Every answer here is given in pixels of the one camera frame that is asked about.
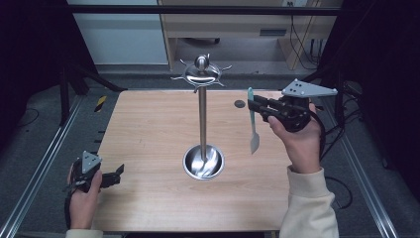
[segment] wooden tabletop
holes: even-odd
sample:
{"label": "wooden tabletop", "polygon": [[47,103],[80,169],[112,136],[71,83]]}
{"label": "wooden tabletop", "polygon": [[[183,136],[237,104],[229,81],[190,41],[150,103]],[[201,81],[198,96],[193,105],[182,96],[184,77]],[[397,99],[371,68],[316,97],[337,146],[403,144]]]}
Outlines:
{"label": "wooden tabletop", "polygon": [[[255,91],[278,98],[278,91]],[[219,148],[225,167],[197,180],[182,158],[200,143],[198,93],[124,91],[99,155],[103,173],[121,164],[121,183],[102,189],[94,227],[104,231],[216,232],[279,230],[287,209],[290,164],[281,141],[256,114],[259,149],[252,135],[246,91],[207,90],[207,143]]]}

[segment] white sleeve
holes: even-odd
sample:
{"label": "white sleeve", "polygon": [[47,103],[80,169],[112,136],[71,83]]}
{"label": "white sleeve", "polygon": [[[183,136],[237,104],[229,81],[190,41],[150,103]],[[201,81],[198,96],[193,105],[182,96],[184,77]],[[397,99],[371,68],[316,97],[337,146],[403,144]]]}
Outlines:
{"label": "white sleeve", "polygon": [[102,238],[103,232],[99,230],[67,230],[65,238]]}
{"label": "white sleeve", "polygon": [[334,193],[328,190],[324,169],[314,174],[297,174],[287,168],[290,183],[288,209],[280,238],[339,237],[336,213],[331,207]]}

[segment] metal bracket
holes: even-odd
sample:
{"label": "metal bracket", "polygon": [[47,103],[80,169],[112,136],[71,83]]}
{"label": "metal bracket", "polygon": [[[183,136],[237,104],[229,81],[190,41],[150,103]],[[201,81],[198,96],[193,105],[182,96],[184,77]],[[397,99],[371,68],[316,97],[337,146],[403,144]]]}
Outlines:
{"label": "metal bracket", "polygon": [[187,64],[181,59],[180,61],[186,66],[185,71],[182,76],[172,77],[171,79],[184,79],[195,87],[194,92],[197,92],[199,87],[205,87],[211,84],[225,86],[219,79],[222,76],[222,71],[232,66],[220,68],[218,65],[211,63],[209,58],[210,54],[207,56],[200,55],[191,64]]}
{"label": "metal bracket", "polygon": [[301,98],[311,96],[334,96],[337,95],[337,93],[338,91],[336,88],[332,89],[318,86],[308,82],[300,81],[297,78],[282,90],[283,95]]}
{"label": "metal bracket", "polygon": [[97,166],[102,162],[102,158],[95,156],[93,154],[90,154],[86,151],[83,152],[83,160],[81,163],[81,171],[83,174],[88,173],[92,168]]}

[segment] person's right hand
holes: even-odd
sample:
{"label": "person's right hand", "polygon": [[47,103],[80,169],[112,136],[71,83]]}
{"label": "person's right hand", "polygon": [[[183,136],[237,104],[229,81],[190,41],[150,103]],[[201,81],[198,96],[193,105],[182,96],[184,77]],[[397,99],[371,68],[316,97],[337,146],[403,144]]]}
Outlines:
{"label": "person's right hand", "polygon": [[[309,104],[315,112],[315,105]],[[290,133],[275,117],[268,117],[269,126],[284,143],[287,155],[292,163],[293,171],[300,174],[312,174],[321,170],[319,162],[321,128],[318,122],[311,118],[308,125],[301,131]]]}

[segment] gray floor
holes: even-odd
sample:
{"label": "gray floor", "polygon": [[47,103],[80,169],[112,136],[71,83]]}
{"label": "gray floor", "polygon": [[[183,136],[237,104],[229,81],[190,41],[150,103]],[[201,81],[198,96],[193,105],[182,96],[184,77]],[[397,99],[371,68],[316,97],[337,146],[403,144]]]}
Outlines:
{"label": "gray floor", "polygon": [[[219,45],[212,41],[182,40],[179,42],[176,57],[192,61],[198,54],[210,54],[212,62],[221,67],[232,65],[224,71],[222,81],[225,88],[214,86],[211,89],[280,89],[295,77],[303,77],[311,72],[300,66],[289,70],[281,56],[275,39],[222,39]],[[173,70],[166,65],[142,66],[98,66],[102,75],[120,86],[137,89],[191,89],[184,81],[169,79],[182,74],[183,65],[178,61]],[[65,186],[68,168],[81,152],[97,152],[100,140],[115,103],[118,93],[87,79],[91,89],[86,96],[74,96],[72,102],[79,102],[80,107],[71,124],[68,134],[56,150],[56,155],[47,168],[33,200],[29,200],[28,210],[23,220],[17,220],[18,234],[22,232],[64,233],[63,199],[61,192]],[[94,112],[100,96],[107,99],[101,112]],[[328,108],[331,98],[314,99],[317,105]],[[348,105],[347,113],[358,109],[355,102]],[[318,112],[327,128],[334,122],[327,110]],[[0,158],[0,224],[5,224],[16,208],[18,200],[31,182],[32,175],[40,162],[44,161],[55,133],[59,130],[60,120],[59,91],[52,87],[34,95],[28,103],[28,111],[21,124],[16,128],[9,147],[1,152]],[[385,170],[381,164],[371,136],[361,120],[347,124],[346,138],[349,139],[356,156],[377,192],[380,201],[395,227],[399,237],[420,237],[420,205],[411,195],[398,172]],[[335,135],[327,140],[331,142]],[[366,196],[359,184],[358,177],[352,172],[349,155],[343,150],[341,139],[323,160],[327,176],[340,179],[352,191],[354,201],[347,209],[337,209],[337,218],[341,237],[387,237],[380,233],[377,223],[369,209]],[[329,188],[336,193],[337,200],[344,204],[348,201],[347,191],[338,183],[329,180]]]}

